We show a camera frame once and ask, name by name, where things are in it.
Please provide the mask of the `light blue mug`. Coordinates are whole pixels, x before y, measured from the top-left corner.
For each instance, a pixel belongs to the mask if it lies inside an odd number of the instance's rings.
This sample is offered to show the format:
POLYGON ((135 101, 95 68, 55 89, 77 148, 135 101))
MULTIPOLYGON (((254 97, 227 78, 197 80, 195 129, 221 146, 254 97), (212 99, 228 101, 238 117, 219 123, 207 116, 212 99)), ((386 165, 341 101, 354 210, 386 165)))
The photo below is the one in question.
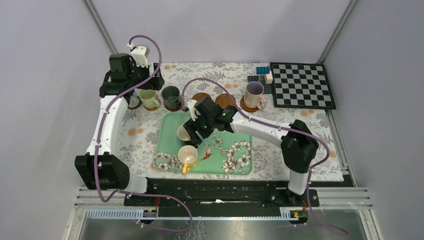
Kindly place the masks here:
POLYGON ((136 105, 137 104, 137 102, 138 102, 138 95, 136 94, 136 93, 134 93, 132 96, 131 96, 131 98, 130 98, 130 102, 129 102, 129 106, 134 106, 134 105, 136 105))

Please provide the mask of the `pale green mug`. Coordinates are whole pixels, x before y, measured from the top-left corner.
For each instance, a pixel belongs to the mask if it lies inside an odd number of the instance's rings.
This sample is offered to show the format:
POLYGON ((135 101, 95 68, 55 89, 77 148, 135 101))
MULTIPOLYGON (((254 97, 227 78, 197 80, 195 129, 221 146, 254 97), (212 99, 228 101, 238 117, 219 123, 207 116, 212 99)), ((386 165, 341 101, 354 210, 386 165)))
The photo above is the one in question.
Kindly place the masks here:
POLYGON ((140 89, 138 96, 147 108, 154 108, 153 100, 159 101, 158 92, 152 89, 140 89))

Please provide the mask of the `dark brown wooden coaster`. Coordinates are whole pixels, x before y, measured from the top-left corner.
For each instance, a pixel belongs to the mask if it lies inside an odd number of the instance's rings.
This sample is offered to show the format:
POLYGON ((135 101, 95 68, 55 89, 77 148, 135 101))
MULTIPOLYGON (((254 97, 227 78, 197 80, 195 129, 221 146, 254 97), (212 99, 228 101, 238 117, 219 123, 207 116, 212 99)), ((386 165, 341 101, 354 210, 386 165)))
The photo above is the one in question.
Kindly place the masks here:
POLYGON ((128 106, 127 107, 127 109, 128 110, 135 110, 135 109, 137 109, 137 108, 139 108, 140 106, 142 105, 142 101, 141 100, 138 100, 138 102, 135 104, 135 105, 133 105, 133 106, 128 106))

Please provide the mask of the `cream black mug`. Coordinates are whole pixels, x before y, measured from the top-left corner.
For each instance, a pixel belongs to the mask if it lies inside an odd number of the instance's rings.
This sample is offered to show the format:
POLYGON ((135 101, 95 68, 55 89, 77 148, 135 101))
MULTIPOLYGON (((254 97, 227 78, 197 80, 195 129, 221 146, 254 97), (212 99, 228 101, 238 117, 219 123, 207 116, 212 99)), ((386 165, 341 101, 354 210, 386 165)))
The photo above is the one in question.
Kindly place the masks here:
POLYGON ((184 128, 183 125, 181 125, 177 131, 176 131, 177 137, 180 139, 180 141, 184 145, 190 145, 191 144, 191 137, 190 134, 187 132, 187 130, 184 128))

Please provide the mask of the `yellow mug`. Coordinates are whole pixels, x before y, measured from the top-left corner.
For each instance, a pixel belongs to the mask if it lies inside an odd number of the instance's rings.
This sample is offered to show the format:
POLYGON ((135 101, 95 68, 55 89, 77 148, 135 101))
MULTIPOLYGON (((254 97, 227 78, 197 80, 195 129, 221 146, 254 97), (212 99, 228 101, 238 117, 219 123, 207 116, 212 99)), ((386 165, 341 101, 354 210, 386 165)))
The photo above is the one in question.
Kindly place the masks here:
POLYGON ((177 154, 178 160, 183 165, 182 173, 188 174, 198 163, 198 150, 191 145, 181 147, 177 154))

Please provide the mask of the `pink iridescent mug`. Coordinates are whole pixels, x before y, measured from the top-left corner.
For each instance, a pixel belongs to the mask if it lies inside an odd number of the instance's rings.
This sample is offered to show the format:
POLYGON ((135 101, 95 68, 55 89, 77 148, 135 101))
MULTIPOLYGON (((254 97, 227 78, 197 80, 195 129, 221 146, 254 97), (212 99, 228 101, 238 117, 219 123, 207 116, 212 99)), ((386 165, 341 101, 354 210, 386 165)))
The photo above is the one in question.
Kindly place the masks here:
POLYGON ((260 82, 249 82, 243 96, 243 103, 245 106, 252 109, 264 109, 268 104, 267 99, 264 97, 264 91, 265 88, 260 82))

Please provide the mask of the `light brown wooden coaster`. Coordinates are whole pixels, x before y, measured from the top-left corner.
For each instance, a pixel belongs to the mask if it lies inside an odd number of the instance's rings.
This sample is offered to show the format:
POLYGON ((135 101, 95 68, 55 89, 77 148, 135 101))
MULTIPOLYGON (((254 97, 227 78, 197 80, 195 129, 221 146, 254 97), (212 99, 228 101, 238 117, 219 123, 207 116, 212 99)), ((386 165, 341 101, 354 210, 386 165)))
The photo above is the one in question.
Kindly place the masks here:
POLYGON ((152 104, 154 105, 154 107, 152 107, 152 108, 146 107, 145 105, 143 105, 143 106, 147 111, 150 111, 150 112, 156 111, 160 108, 161 101, 160 100, 153 100, 152 104))

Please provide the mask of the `dark green mug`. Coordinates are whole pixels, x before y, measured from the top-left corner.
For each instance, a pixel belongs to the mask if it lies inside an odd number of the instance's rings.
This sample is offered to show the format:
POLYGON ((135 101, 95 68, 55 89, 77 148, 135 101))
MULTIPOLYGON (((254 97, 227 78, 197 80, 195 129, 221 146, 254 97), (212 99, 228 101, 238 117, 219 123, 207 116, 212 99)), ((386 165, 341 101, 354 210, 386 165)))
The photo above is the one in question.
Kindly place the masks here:
POLYGON ((170 86, 165 87, 162 90, 161 96, 164 100, 164 98, 168 98, 168 97, 171 97, 171 96, 181 96, 181 94, 180 94, 180 90, 179 90, 178 87, 170 85, 170 86))

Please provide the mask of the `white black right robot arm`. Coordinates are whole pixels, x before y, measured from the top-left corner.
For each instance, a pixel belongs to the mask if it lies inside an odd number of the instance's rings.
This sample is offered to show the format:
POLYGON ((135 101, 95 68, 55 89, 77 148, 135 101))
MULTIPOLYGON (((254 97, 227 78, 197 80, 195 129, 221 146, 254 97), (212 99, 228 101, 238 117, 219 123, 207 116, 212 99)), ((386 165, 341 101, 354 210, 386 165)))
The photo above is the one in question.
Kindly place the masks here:
POLYGON ((196 147, 215 130, 247 134, 280 147, 284 164, 290 170, 287 201, 299 206, 307 199, 308 174, 319 144, 304 122, 278 123, 256 118, 236 106, 222 108, 209 97, 191 99, 182 109, 190 114, 183 127, 196 147))

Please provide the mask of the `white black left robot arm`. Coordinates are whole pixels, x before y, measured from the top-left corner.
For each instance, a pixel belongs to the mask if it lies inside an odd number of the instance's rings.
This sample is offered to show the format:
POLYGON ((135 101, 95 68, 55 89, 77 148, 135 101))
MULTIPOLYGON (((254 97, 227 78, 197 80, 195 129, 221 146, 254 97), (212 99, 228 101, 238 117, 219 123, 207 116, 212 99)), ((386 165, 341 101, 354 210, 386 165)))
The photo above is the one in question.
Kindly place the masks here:
POLYGON ((150 72, 147 56, 133 51, 109 57, 110 70, 99 88, 100 112, 93 138, 85 154, 76 156, 74 161, 89 190, 136 193, 136 199, 144 206, 154 202, 155 192, 148 187, 147 178, 130 172, 117 157, 117 149, 121 123, 135 89, 158 91, 165 83, 160 64, 154 63, 154 71, 150 72))

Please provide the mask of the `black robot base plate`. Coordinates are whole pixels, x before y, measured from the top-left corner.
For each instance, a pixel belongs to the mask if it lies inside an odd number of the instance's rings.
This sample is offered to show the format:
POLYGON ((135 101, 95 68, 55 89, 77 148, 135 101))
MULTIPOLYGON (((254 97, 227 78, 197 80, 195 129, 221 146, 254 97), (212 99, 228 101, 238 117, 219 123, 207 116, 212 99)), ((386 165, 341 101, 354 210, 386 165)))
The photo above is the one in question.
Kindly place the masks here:
POLYGON ((213 180, 150 178, 147 193, 161 195, 159 205, 176 206, 173 196, 185 204, 221 200, 230 203, 255 203, 265 206, 304 207, 306 194, 288 192, 288 182, 281 180, 213 180))

